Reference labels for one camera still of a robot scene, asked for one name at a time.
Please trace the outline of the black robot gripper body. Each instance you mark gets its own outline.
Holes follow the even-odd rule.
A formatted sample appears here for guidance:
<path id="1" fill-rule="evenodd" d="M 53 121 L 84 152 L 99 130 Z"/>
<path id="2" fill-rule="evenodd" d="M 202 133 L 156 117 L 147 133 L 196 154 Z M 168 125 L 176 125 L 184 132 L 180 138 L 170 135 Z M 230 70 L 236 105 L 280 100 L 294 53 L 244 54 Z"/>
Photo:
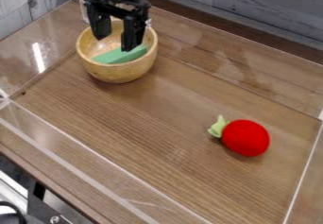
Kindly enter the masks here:
<path id="1" fill-rule="evenodd" d="M 150 2 L 147 0 L 84 0 L 87 16 L 91 20 L 116 17 L 147 20 L 150 17 Z"/>

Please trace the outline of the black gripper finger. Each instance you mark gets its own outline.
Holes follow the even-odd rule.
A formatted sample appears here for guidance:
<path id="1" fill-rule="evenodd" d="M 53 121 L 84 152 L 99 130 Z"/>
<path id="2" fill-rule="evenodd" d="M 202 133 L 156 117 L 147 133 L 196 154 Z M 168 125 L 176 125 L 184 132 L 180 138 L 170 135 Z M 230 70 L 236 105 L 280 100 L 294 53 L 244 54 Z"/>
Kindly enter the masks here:
<path id="1" fill-rule="evenodd" d="M 93 36 L 97 40 L 101 40 L 111 34 L 109 12 L 97 5 L 88 5 L 87 15 Z"/>
<path id="2" fill-rule="evenodd" d="M 130 14 L 124 18 L 124 32 L 121 34 L 121 50 L 131 51 L 143 42 L 148 15 Z"/>

